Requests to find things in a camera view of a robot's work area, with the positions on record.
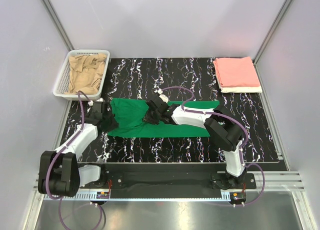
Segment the green t shirt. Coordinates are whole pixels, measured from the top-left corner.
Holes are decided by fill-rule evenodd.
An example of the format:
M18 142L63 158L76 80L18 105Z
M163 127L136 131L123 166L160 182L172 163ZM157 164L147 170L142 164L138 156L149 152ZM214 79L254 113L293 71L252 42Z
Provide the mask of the green t shirt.
M209 137L207 130L190 125L143 122L148 105L145 100L113 98L110 102L118 127L109 136L122 138L183 138Z

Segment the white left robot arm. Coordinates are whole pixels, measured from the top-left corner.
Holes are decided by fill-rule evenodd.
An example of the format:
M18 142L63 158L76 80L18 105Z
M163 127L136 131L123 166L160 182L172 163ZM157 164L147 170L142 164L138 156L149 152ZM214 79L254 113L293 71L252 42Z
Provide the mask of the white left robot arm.
M109 102L102 98L92 103L85 115L81 111L81 124L74 134L54 151L45 151L40 157L38 186L41 194L51 199L74 197L81 186L88 183L102 185L107 177L103 167L97 164L78 166L84 150L103 132L118 127Z

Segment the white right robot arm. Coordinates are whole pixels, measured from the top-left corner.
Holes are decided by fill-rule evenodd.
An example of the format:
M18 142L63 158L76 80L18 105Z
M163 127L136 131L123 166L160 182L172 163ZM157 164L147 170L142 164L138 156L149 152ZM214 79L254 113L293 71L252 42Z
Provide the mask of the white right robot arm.
M213 144L222 150L226 161L224 176L213 177L217 188L227 190L244 188L247 173L243 160L242 147L246 129L235 119L225 114L223 107L215 109L197 109L182 104L169 104L164 95L155 95L146 101L148 110L144 122L158 125L160 122L170 125L189 125L205 129Z

